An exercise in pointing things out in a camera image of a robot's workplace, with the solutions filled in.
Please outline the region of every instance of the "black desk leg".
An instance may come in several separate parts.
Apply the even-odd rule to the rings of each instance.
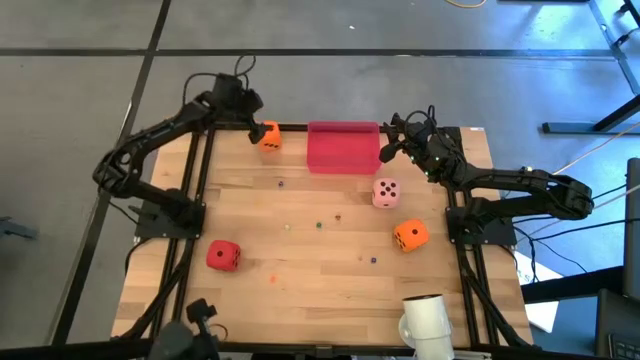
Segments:
[[[520,286],[525,304],[595,296],[600,289],[622,294],[622,266]]]
[[[640,111],[640,95],[636,95],[596,124],[547,122],[542,124],[542,131],[545,134],[617,134],[624,129],[615,129],[616,126],[635,115],[638,111]],[[640,127],[629,131],[625,135],[640,135]]]

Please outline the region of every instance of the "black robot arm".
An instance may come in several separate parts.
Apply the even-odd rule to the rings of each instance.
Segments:
[[[487,188],[529,193],[528,196],[488,200],[470,198],[458,222],[472,233],[482,233],[496,218],[549,214],[559,219],[584,219],[593,209],[591,189],[566,175],[522,168],[517,171],[481,169],[467,163],[443,128],[432,116],[423,123],[409,123],[394,114],[391,125],[385,123],[389,144],[380,151],[380,160],[388,162],[396,152],[406,153],[428,177],[455,190]]]
[[[247,124],[249,139],[256,144],[269,129],[253,119],[262,106],[260,96],[245,90],[236,76],[218,74],[212,91],[201,93],[175,116],[131,135],[107,153],[94,170],[93,180],[116,198],[136,197],[156,204],[175,224],[189,227],[200,217],[201,207],[178,189],[163,190],[140,181],[144,159],[176,138],[202,133],[216,122]]]

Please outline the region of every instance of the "wooden plank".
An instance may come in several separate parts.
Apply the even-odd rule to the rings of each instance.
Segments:
[[[491,167],[484,131],[461,131],[469,162]],[[306,133],[284,132],[283,142],[280,151],[265,155],[247,142],[244,132],[217,132],[204,195],[205,228],[196,243],[185,303],[204,297],[216,305],[215,322],[229,329],[234,342],[396,346],[403,345],[397,331],[401,299],[442,293],[454,345],[467,346],[460,276],[443,216],[444,188],[429,184],[401,154],[375,177],[310,174]],[[160,150],[154,183],[179,185],[187,149],[188,141],[181,138]],[[400,182],[397,208],[371,206],[377,177]],[[498,198],[494,190],[475,190],[474,195]],[[391,241],[391,231],[411,218],[422,220],[431,238],[405,254]],[[206,266],[208,246],[218,239],[242,247],[237,272]],[[166,243],[159,241],[133,255],[114,335],[126,330],[155,295],[163,251]],[[494,301],[531,341],[511,257],[496,247],[484,247],[484,252]],[[476,301],[486,339],[481,310]]]

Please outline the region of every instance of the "concrete floor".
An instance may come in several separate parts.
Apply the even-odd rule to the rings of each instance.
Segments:
[[[614,15],[616,1],[600,2],[606,25],[617,36],[633,28],[630,16]],[[5,0],[0,47],[146,48],[160,5],[160,0],[109,5]],[[623,46],[634,70],[640,69],[635,67],[638,41]],[[606,49],[607,44],[586,4],[489,0],[482,8],[462,10],[432,0],[183,0],[171,5],[159,47],[526,50]],[[230,72],[234,61],[156,58],[134,130],[177,110],[186,76]],[[35,241],[0,240],[0,348],[47,341],[95,200],[91,172],[113,146],[141,62],[141,57],[0,57],[0,215],[40,231]],[[261,57],[250,77],[265,102],[261,118],[382,122],[393,112],[434,104],[440,124],[486,128],[496,167],[549,171],[605,138],[542,135],[542,122],[595,122],[633,95],[610,58]],[[191,94],[210,85],[195,81]],[[639,155],[636,138],[621,138],[567,174],[597,194],[623,184],[626,159]],[[623,216],[624,204],[618,202],[545,234]],[[532,231],[542,224],[522,228]],[[595,270],[622,263],[622,231],[612,226],[548,244]],[[132,225],[110,210],[71,341],[108,338],[132,234]],[[529,251],[526,244],[519,250]],[[580,272],[544,248],[538,249],[538,261],[562,274]],[[575,309],[561,304],[557,331],[551,337],[536,332],[536,342],[549,350],[588,352],[584,344],[593,333],[584,329],[594,324]]]

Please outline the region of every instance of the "red die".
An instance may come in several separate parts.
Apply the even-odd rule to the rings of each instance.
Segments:
[[[240,260],[240,246],[224,240],[215,240],[207,252],[207,266],[210,268],[236,271]]]

